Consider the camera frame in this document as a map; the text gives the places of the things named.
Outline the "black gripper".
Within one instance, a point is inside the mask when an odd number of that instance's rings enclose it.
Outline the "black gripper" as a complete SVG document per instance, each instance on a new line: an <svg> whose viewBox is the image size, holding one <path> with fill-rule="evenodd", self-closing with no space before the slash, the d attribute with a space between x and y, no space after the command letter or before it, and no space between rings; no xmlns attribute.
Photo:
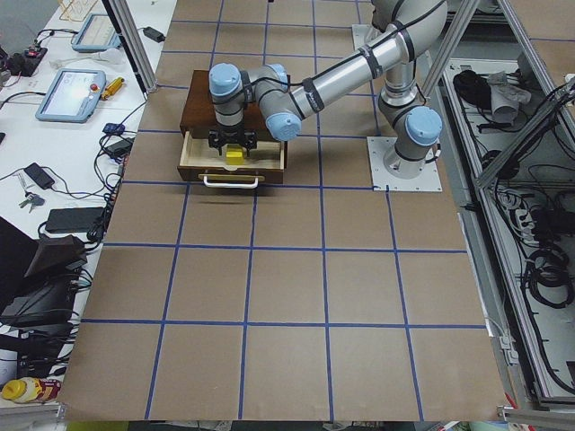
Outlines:
<svg viewBox="0 0 575 431"><path fill-rule="evenodd" d="M242 128L234 130L210 129L208 146L221 150L225 145L239 145L246 150L252 150L257 147L257 135L252 130Z"/></svg>

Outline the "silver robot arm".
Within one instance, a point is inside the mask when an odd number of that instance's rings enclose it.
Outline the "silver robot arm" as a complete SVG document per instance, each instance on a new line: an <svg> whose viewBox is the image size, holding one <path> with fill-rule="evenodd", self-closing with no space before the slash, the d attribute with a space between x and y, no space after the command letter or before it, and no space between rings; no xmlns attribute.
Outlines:
<svg viewBox="0 0 575 431"><path fill-rule="evenodd" d="M385 168L395 177L413 179L431 163L430 148L438 142L442 119L418 95L415 63L440 35L447 20L444 1L375 1L372 25L381 33L340 62L298 84L284 66L269 64L241 70L233 64L213 66L208 74L217 129L208 144L217 150L238 144L246 150L257 137L244 127L243 111L258 105L266 128L277 141L296 138L304 119L361 85L380 76L385 87L378 106L397 138L385 153Z"/></svg>

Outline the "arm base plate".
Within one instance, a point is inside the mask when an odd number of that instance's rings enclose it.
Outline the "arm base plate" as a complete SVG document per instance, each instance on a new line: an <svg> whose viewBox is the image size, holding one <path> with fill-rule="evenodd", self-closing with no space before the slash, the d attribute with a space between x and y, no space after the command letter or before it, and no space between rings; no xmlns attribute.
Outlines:
<svg viewBox="0 0 575 431"><path fill-rule="evenodd" d="M417 162L401 159L395 152L395 137L369 136L367 150L371 171L372 189L391 192L443 191L438 167L428 150L425 158Z"/></svg>
<svg viewBox="0 0 575 431"><path fill-rule="evenodd" d="M351 32L354 49L359 49L381 34L381 31L371 24L353 24Z"/></svg>

